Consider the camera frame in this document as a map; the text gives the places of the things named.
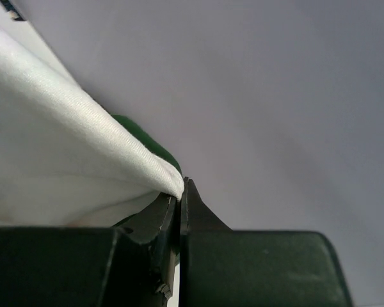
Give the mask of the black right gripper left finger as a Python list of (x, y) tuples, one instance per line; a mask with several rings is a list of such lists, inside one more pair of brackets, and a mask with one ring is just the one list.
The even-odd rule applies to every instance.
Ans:
[(166, 306), (178, 225), (160, 194), (109, 228), (0, 227), (0, 306)]

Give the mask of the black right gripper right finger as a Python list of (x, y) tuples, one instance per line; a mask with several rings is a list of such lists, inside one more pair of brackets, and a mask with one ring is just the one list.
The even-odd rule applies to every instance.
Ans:
[(311, 231), (237, 231), (192, 179), (180, 202), (180, 306), (352, 306), (330, 241)]

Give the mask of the white green-sleeved t-shirt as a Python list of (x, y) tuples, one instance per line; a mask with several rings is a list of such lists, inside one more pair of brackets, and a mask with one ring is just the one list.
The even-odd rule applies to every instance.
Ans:
[(0, 226), (111, 226), (183, 190), (173, 156), (94, 101), (0, 2)]

